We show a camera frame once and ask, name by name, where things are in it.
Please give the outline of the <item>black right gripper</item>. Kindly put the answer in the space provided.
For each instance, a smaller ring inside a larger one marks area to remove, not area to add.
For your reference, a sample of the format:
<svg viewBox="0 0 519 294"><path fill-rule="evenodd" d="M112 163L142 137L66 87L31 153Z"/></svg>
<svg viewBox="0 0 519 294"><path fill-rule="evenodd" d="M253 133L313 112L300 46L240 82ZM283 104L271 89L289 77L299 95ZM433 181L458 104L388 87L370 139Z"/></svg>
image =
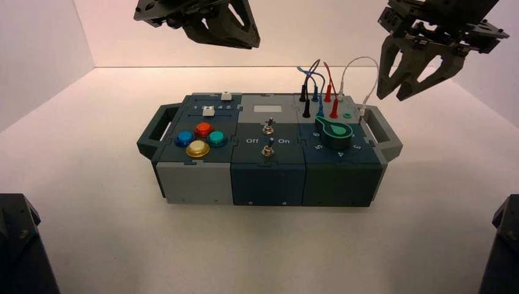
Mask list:
<svg viewBox="0 0 519 294"><path fill-rule="evenodd" d="M396 88L406 100L455 76L474 50L489 54L509 35L491 24L487 15L497 1L389 1L387 32L381 47L377 96L384 99ZM454 51L416 51L427 45ZM440 66L423 80L419 76L436 57Z"/></svg>

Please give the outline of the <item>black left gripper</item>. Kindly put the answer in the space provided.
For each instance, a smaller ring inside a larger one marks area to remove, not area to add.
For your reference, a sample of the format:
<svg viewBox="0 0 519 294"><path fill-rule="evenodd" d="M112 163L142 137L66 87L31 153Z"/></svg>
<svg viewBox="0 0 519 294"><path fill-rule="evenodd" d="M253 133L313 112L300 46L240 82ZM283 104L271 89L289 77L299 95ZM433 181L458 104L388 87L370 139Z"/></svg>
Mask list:
<svg viewBox="0 0 519 294"><path fill-rule="evenodd" d="M154 28L180 28L191 40L251 50L261 42L248 1L138 1L133 15Z"/></svg>

